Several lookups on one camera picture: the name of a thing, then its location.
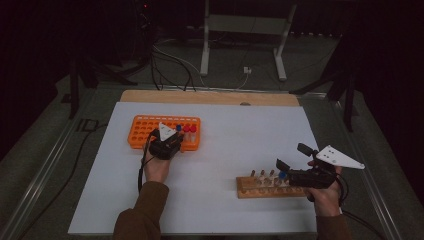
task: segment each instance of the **white paper sheet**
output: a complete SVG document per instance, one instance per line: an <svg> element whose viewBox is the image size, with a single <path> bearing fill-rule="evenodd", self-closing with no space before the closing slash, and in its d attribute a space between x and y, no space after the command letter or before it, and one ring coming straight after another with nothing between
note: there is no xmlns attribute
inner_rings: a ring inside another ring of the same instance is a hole
<svg viewBox="0 0 424 240"><path fill-rule="evenodd" d="M135 115L199 117L197 151L177 153L166 184L163 234L276 234L315 232L306 198L238 199L235 178L275 169L276 159L308 169L298 143L317 145L302 107L117 103L95 159L70 234L111 234L119 213L138 196L142 151L131 149Z"/></svg>

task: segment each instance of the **white triangular marker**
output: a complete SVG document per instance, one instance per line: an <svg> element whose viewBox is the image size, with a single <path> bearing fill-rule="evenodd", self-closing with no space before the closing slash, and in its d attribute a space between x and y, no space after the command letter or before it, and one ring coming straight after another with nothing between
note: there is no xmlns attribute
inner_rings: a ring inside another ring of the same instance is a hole
<svg viewBox="0 0 424 240"><path fill-rule="evenodd" d="M364 164L357 162L354 159L346 156L345 154L337 151L335 148L331 147L330 145L322 149L317 154L317 158L334 166L358 168L358 169L365 168Z"/></svg>
<svg viewBox="0 0 424 240"><path fill-rule="evenodd" d="M168 139L170 136L174 135L177 131L175 131L174 129L166 126L163 123L159 123L159 134L160 134L160 140L161 141L165 141L166 139Z"/></svg>

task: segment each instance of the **brown jacket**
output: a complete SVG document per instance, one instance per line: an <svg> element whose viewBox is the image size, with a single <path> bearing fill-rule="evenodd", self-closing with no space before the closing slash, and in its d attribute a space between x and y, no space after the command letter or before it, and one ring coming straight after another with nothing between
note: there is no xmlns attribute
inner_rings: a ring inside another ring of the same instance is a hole
<svg viewBox="0 0 424 240"><path fill-rule="evenodd" d="M160 239L159 219L165 207L169 188L158 182L146 182L133 209L119 214L115 223L113 239L116 240L155 240ZM351 239L346 219L337 217L317 217L319 240Z"/></svg>

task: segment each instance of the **person's left hand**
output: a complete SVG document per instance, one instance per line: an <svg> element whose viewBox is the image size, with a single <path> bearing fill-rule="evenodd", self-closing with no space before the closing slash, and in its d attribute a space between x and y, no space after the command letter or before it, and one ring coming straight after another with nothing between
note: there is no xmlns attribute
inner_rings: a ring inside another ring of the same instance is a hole
<svg viewBox="0 0 424 240"><path fill-rule="evenodd" d="M146 173L146 181L164 183L168 177L171 160L160 160L155 158L150 154L149 150L147 150L145 162L144 172Z"/></svg>

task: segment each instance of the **white plug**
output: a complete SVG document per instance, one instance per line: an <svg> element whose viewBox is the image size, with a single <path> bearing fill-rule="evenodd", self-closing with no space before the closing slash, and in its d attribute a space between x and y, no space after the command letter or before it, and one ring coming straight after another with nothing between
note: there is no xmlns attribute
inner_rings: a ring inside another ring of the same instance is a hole
<svg viewBox="0 0 424 240"><path fill-rule="evenodd" d="M244 73L246 74L251 74L252 73L252 69L250 67L244 67L243 68Z"/></svg>

